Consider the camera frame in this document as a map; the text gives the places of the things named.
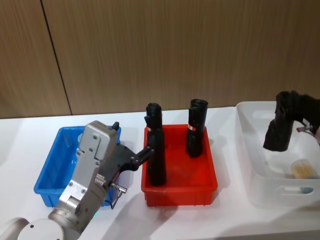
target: wood panel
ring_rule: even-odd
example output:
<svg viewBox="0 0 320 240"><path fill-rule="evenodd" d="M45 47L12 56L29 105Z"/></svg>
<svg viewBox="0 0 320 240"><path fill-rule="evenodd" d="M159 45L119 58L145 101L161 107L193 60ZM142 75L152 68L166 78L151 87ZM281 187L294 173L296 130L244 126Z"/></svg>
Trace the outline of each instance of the wood panel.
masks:
<svg viewBox="0 0 320 240"><path fill-rule="evenodd" d="M39 0L0 0L0 118L69 115Z"/></svg>
<svg viewBox="0 0 320 240"><path fill-rule="evenodd" d="M73 113L320 97L318 0L43 0Z"/></svg>

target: white table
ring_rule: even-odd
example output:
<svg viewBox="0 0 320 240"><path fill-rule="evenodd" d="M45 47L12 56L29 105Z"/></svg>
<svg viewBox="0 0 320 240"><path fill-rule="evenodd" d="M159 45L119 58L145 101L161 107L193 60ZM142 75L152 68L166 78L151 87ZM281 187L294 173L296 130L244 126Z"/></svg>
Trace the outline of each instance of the white table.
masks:
<svg viewBox="0 0 320 240"><path fill-rule="evenodd" d="M207 111L206 127L219 185L212 205L147 207L140 168L121 175L121 183L129 187L127 193L114 210L101 208L80 240L248 240L271 239L266 234L274 233L285 233L277 235L279 239L320 236L320 211L262 209L248 201L236 151L236 114L235 107ZM0 224L15 217L34 221L51 212L33 187L59 128L84 126L94 120L105 124L118 121L121 142L138 152L143 147L144 116L144 112L134 112L0 120ZM163 111L162 119L163 124L186 124L188 111Z"/></svg>

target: blue plastic bin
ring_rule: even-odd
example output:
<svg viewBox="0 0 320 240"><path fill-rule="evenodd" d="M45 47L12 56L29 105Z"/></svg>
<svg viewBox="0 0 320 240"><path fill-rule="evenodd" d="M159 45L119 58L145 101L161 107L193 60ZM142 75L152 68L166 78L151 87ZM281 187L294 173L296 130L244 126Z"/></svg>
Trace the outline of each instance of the blue plastic bin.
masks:
<svg viewBox="0 0 320 240"><path fill-rule="evenodd" d="M74 173L78 148L78 136L85 130L84 126L62 127L59 129L48 157L45 160L41 173L34 185L34 192L40 194L44 204L55 207L61 194L70 182ZM121 128L119 127L117 143L120 143ZM113 189L106 195L103 206L109 206L107 201L112 202Z"/></svg>

